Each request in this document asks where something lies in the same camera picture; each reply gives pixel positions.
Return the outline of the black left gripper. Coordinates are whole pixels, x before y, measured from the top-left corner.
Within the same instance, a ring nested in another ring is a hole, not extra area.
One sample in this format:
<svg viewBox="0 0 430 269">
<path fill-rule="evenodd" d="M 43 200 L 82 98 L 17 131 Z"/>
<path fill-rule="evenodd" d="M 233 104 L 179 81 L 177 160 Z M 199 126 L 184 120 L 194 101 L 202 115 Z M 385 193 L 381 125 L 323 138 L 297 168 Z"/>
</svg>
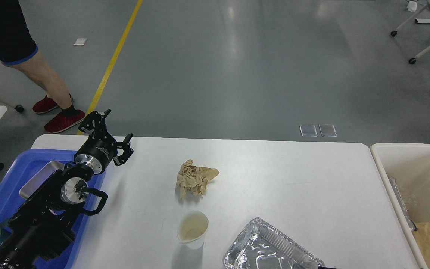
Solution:
<svg viewBox="0 0 430 269">
<path fill-rule="evenodd" d="M 130 143 L 133 133 L 117 142 L 106 129 L 105 119 L 111 112 L 111 109 L 104 112 L 92 111 L 78 126 L 79 131 L 87 133 L 89 139 L 75 153 L 74 161 L 91 168 L 94 175 L 103 173 L 111 160 L 117 167 L 125 164 L 134 152 Z M 122 154 L 116 155 L 119 149 Z"/>
</svg>

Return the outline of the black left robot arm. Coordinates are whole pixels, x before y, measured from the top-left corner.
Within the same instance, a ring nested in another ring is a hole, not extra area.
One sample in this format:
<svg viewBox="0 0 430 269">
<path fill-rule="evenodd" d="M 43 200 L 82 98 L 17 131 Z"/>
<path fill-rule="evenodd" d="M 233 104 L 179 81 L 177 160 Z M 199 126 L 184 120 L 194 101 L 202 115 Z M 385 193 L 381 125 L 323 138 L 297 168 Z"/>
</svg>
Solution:
<svg viewBox="0 0 430 269">
<path fill-rule="evenodd" d="M 46 261 L 60 256 L 75 240 L 72 230 L 83 214 L 102 211 L 108 195 L 88 182 L 102 174 L 111 161 L 126 163 L 133 154 L 128 134 L 116 141 L 106 128 L 111 110 L 93 111 L 79 125 L 87 141 L 63 170 L 55 170 L 9 218 L 12 233 L 0 244 L 0 269 L 34 269 L 38 258 Z"/>
</svg>

